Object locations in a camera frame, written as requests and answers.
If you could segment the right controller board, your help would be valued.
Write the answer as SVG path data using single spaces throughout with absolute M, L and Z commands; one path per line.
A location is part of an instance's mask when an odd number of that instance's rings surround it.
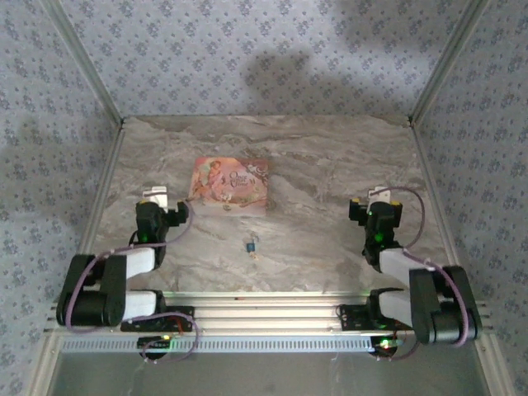
M 372 337 L 370 340 L 373 347 L 373 351 L 370 354 L 374 357 L 390 358 L 403 345 L 403 340 L 396 337 Z

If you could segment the controller board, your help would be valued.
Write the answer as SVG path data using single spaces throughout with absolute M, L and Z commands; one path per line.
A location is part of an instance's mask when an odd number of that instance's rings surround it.
M 396 337 L 372 337 L 370 340 L 373 347 L 373 351 L 370 354 L 374 357 L 390 358 L 403 345 L 403 340 Z
M 168 349 L 172 338 L 168 335 L 140 337 L 136 342 L 136 347 L 141 350 L 148 349 Z

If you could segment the left controller board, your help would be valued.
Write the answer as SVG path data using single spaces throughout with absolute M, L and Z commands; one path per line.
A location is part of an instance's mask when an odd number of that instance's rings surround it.
M 136 347 L 141 350 L 148 349 L 168 349 L 172 338 L 168 335 L 140 337 L 136 342 Z

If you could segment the aluminium table side rail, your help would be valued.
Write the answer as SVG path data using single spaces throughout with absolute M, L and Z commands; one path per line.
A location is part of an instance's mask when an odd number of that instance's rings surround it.
M 78 251 L 81 253 L 88 252 L 95 243 L 97 228 L 101 221 L 111 179 L 125 137 L 123 123 L 124 121 L 121 121 L 117 129 L 110 152 L 106 158 L 102 175 L 99 179 L 97 193 L 92 202 L 87 226 L 83 231 L 78 248 Z M 38 342 L 38 354 L 31 363 L 31 373 L 28 375 L 29 382 L 23 391 L 23 396 L 46 396 L 49 392 L 55 364 L 59 357 L 59 341 L 63 336 L 61 333 L 62 328 L 57 325 L 55 320 L 55 308 L 56 304 L 53 302 L 45 310 L 45 326 L 42 331 L 42 338 Z
M 460 255 L 455 246 L 453 233 L 450 230 L 449 220 L 443 208 L 440 193 L 433 177 L 431 166 L 427 160 L 427 152 L 421 141 L 412 120 L 409 121 L 412 136 L 417 149 L 417 157 L 424 182 L 427 186 L 431 208 L 436 218 L 436 223 L 444 243 L 445 253 L 450 264 L 462 265 Z M 483 369 L 483 375 L 490 396 L 517 396 L 512 377 L 507 367 L 507 360 L 497 337 L 497 327 L 493 323 L 492 311 L 486 301 L 477 301 L 483 324 L 483 335 L 474 342 L 479 363 Z

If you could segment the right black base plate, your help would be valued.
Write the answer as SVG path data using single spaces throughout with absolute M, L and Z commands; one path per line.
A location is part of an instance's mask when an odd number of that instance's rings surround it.
M 393 318 L 386 318 L 367 305 L 340 304 L 336 307 L 336 315 L 342 331 L 410 330 L 409 326 Z

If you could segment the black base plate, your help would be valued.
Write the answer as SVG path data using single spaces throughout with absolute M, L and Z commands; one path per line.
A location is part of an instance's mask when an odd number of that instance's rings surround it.
M 192 332 L 193 324 L 180 316 L 167 316 L 163 318 L 150 318 L 148 320 L 123 322 L 120 325 L 122 332 Z
M 410 330 L 409 326 L 393 318 L 386 318 L 367 305 L 340 304 L 336 307 L 336 315 L 342 331 Z

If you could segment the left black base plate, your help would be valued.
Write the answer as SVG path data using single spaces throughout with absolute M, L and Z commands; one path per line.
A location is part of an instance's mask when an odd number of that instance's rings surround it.
M 180 316 L 167 316 L 163 318 L 150 318 L 148 320 L 123 322 L 120 325 L 122 332 L 192 332 L 193 324 Z

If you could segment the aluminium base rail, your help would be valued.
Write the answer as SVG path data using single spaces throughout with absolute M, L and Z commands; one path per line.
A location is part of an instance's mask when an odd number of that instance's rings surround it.
M 178 312 L 194 309 L 202 336 L 330 335 L 342 330 L 341 305 L 363 305 L 368 295 L 346 292 L 166 292 Z

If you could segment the aluminium frame post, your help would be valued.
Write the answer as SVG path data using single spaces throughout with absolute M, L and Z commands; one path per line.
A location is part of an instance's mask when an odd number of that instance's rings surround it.
M 491 0 L 468 0 L 460 19 L 450 34 L 441 56 L 432 70 L 431 76 L 422 89 L 412 112 L 408 115 L 411 128 L 416 128 L 436 99 L 442 84 L 455 66 L 476 25 L 484 14 Z
M 46 10 L 59 36 L 68 48 L 68 51 L 73 56 L 78 69 L 87 80 L 88 86 L 92 89 L 97 100 L 102 104 L 105 113 L 116 125 L 121 127 L 123 117 L 120 115 L 111 98 L 111 94 L 99 76 L 95 64 L 90 59 L 60 0 L 40 0 L 40 3 Z

